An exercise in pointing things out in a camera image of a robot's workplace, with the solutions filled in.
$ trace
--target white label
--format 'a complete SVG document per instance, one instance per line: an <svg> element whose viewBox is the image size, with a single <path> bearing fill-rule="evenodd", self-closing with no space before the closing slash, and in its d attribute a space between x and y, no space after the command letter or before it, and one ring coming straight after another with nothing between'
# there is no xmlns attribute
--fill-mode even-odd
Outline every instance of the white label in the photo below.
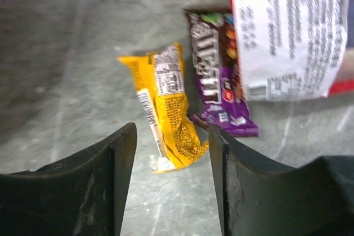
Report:
<svg viewBox="0 0 354 236"><path fill-rule="evenodd" d="M211 104L209 105L207 112L212 112L212 111L222 111L222 107L219 105Z"/></svg>
<svg viewBox="0 0 354 236"><path fill-rule="evenodd" d="M343 60L348 0L233 0L247 100L327 97Z"/></svg>
<svg viewBox="0 0 354 236"><path fill-rule="evenodd" d="M146 88L143 90L140 90L137 92L137 96L138 96L138 100L139 100L140 104L142 105L142 107L144 109L145 115L148 118L148 122L149 122L149 125L151 128L151 131L153 132L160 158L166 158L166 156L165 156L165 151L166 151L165 142L163 139L162 131L161 131L160 126L158 124L156 111L153 107L153 102L151 100L149 91Z"/></svg>
<svg viewBox="0 0 354 236"><path fill-rule="evenodd" d="M167 159L167 158L159 158L157 161L157 172L163 172L163 171L171 171L176 169L176 167L173 165L173 163Z"/></svg>
<svg viewBox="0 0 354 236"><path fill-rule="evenodd" d="M228 122L228 116L226 112L219 113L219 121L220 123Z"/></svg>
<svg viewBox="0 0 354 236"><path fill-rule="evenodd" d="M184 92L183 76L179 64L179 51L174 45L154 55L155 81L159 96Z"/></svg>
<svg viewBox="0 0 354 236"><path fill-rule="evenodd" d="M232 119L231 124L233 124L235 126L240 126L240 125L243 125L243 124L247 123L246 119L243 116L238 117L236 119L231 116L231 119Z"/></svg>

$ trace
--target candy wrapper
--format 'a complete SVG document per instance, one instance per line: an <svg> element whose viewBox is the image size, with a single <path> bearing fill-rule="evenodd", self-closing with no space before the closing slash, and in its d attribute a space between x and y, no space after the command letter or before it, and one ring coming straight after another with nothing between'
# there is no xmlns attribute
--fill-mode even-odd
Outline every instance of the candy wrapper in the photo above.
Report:
<svg viewBox="0 0 354 236"><path fill-rule="evenodd" d="M300 101L354 91L354 0L231 0L236 93Z"/></svg>
<svg viewBox="0 0 354 236"><path fill-rule="evenodd" d="M187 118L181 53L181 45L175 43L162 52L118 58L131 69L139 102L159 150L156 173L187 167L208 149L208 142L201 145Z"/></svg>
<svg viewBox="0 0 354 236"><path fill-rule="evenodd" d="M237 62L236 34L228 9L186 9L189 23L193 66L204 111L192 120L208 129L220 126L235 137L259 134L249 117L248 107L235 97L232 73Z"/></svg>

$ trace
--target purple candy wrapper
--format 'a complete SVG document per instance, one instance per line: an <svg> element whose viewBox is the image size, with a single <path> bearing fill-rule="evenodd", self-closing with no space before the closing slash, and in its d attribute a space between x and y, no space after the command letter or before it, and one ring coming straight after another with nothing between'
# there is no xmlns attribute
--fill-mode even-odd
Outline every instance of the purple candy wrapper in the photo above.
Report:
<svg viewBox="0 0 354 236"><path fill-rule="evenodd" d="M218 125L236 137L258 136L246 102L235 97L231 85L236 62L236 35L228 9L185 10L189 21L196 83L204 111L192 121L208 130Z"/></svg>

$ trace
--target concrete floor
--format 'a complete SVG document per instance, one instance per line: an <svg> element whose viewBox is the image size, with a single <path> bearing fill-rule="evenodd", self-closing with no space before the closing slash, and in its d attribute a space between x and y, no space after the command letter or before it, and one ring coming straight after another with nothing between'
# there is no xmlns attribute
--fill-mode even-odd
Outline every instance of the concrete floor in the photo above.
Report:
<svg viewBox="0 0 354 236"><path fill-rule="evenodd" d="M228 0L1 0L0 172L35 170L135 122L122 235L221 235L209 155L184 170L153 172L154 139L128 68L116 61L180 41L196 111L181 8L215 3ZM300 166L354 154L354 93L249 107L261 136L241 141L271 158Z"/></svg>

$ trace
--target scratch on floor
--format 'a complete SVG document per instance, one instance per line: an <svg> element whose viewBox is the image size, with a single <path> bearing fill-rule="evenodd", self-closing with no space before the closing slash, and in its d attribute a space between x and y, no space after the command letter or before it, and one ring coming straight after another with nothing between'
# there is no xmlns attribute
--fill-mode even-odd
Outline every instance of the scratch on floor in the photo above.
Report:
<svg viewBox="0 0 354 236"><path fill-rule="evenodd" d="M194 185L193 183L193 177L190 168L187 169L187 174L188 174L188 181L191 185Z"/></svg>
<svg viewBox="0 0 354 236"><path fill-rule="evenodd" d="M58 159L58 142L61 136L61 124L63 122L64 103L65 103L65 96L63 95L64 82L67 80L69 76L69 72L72 64L72 58L74 57L77 46L79 44L79 38L81 34L82 22L85 15L87 0L78 0L78 2L79 3L77 5L74 24L72 26L70 48L69 51L67 52L64 74L61 79L59 109L55 118L53 148L51 151L51 162L55 162Z"/></svg>
<svg viewBox="0 0 354 236"><path fill-rule="evenodd" d="M183 219L185 210L186 210L186 204L183 204L182 209L181 209L181 214L180 214L181 219Z"/></svg>
<svg viewBox="0 0 354 236"><path fill-rule="evenodd" d="M91 112L83 120L80 121L80 123L73 125L70 128L70 130L66 133L66 135L71 135L77 128L79 128L79 126L82 125L83 122L90 119L95 113L97 113L97 109L92 109Z"/></svg>
<svg viewBox="0 0 354 236"><path fill-rule="evenodd" d="M162 203L159 204L159 206L157 207L157 212L156 212L156 217L155 217L155 223L154 223L154 227L150 233L150 236L154 236L155 235L155 232L156 232L156 227L157 227L157 224L160 220L160 213L161 213L161 208L162 208Z"/></svg>
<svg viewBox="0 0 354 236"><path fill-rule="evenodd" d="M339 125L337 126L337 132L343 131L343 129L345 128L345 126L350 118L352 111L353 111L353 106L349 106L349 108L345 112L342 120L340 121Z"/></svg>
<svg viewBox="0 0 354 236"><path fill-rule="evenodd" d="M289 134L289 129L290 129L290 125L291 125L291 120L293 119L293 115L294 115L294 111L295 111L295 107L294 107L294 103L291 103L291 109L290 109L290 114L287 120L287 123L285 125L285 129L284 129L284 134L283 134L283 138L282 138L282 142L277 150L277 152L275 152L275 154L273 155L272 159L275 160L280 152L284 149L285 147L285 143L287 142L287 138L288 138L288 134Z"/></svg>
<svg viewBox="0 0 354 236"><path fill-rule="evenodd" d="M143 49L147 41L150 41L154 34L157 33L159 30L160 26L152 26L150 30L144 35L144 37L142 37L142 39L139 41L138 49Z"/></svg>

